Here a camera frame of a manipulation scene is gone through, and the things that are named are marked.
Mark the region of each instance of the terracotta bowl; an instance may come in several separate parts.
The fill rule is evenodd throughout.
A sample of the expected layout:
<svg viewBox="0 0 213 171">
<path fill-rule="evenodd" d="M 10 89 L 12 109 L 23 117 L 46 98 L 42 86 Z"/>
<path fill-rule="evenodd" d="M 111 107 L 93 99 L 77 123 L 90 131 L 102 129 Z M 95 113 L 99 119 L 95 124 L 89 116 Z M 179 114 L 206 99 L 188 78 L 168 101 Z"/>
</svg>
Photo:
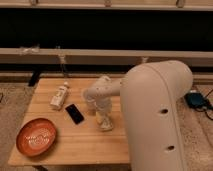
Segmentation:
<svg viewBox="0 0 213 171">
<path fill-rule="evenodd" d="M 45 152 L 56 138 L 54 124 L 45 118 L 26 123 L 16 138 L 17 149 L 25 156 L 37 156 Z"/>
</svg>

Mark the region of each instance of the concrete floor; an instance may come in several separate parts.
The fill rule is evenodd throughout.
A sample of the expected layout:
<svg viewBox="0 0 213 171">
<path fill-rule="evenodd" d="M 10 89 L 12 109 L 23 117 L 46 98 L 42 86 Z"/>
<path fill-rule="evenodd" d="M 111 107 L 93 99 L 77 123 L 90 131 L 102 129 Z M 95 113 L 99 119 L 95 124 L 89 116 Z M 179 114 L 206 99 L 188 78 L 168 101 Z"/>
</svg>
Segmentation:
<svg viewBox="0 0 213 171">
<path fill-rule="evenodd" d="M 0 92 L 4 93 L 0 103 L 0 171 L 31 171 L 32 167 L 11 167 L 7 161 L 20 129 L 24 112 L 32 97 L 35 87 L 27 83 L 0 83 Z M 197 85 L 205 95 L 213 85 Z M 209 96 L 213 104 L 213 93 Z M 203 113 L 195 112 L 186 106 L 184 99 L 177 102 L 181 133 L 189 171 L 213 171 L 213 121 Z M 127 165 L 86 165 L 86 166 L 51 166 L 53 171 L 128 171 Z"/>
</svg>

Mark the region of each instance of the bottle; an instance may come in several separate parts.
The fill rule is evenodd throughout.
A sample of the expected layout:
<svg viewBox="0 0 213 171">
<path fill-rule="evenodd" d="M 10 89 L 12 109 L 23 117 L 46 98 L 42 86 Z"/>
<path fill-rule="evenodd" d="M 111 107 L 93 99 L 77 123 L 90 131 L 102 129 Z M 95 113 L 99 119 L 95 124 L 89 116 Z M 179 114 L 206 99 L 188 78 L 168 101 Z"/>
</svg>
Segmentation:
<svg viewBox="0 0 213 171">
<path fill-rule="evenodd" d="M 68 94 L 68 82 L 64 82 L 64 85 L 60 86 L 58 88 L 58 91 L 56 92 L 56 94 L 53 96 L 50 105 L 52 107 L 53 110 L 60 110 L 64 100 Z"/>
</svg>

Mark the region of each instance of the wooden tabletop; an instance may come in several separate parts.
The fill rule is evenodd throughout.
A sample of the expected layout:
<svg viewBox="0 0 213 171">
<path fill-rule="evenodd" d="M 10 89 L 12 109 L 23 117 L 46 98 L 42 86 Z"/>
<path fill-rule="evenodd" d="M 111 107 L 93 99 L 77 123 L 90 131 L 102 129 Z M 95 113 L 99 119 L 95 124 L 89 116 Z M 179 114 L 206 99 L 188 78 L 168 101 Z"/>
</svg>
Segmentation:
<svg viewBox="0 0 213 171">
<path fill-rule="evenodd" d="M 120 111 L 120 98 L 112 97 L 114 129 L 101 132 L 96 118 L 90 115 L 82 98 L 82 91 L 89 87 L 94 78 L 40 79 L 22 125 L 36 118 L 47 118 L 57 128 L 57 138 L 53 146 L 40 156 L 23 156 L 14 145 L 8 163 L 24 165 L 72 165 L 72 164 L 116 164 L 129 163 L 128 145 L 124 123 Z M 51 98 L 64 81 L 68 81 L 69 95 L 60 111 L 51 109 Z M 85 117 L 75 125 L 65 111 L 65 107 L 75 104 Z"/>
</svg>

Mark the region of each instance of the black wall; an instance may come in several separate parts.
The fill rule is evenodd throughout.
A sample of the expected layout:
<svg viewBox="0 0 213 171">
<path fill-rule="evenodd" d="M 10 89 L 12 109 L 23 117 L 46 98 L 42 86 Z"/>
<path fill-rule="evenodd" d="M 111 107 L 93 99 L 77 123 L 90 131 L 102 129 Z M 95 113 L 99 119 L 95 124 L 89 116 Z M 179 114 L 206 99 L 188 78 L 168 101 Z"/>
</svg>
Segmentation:
<svg viewBox="0 0 213 171">
<path fill-rule="evenodd" d="M 0 47 L 213 51 L 213 12 L 0 9 Z"/>
</svg>

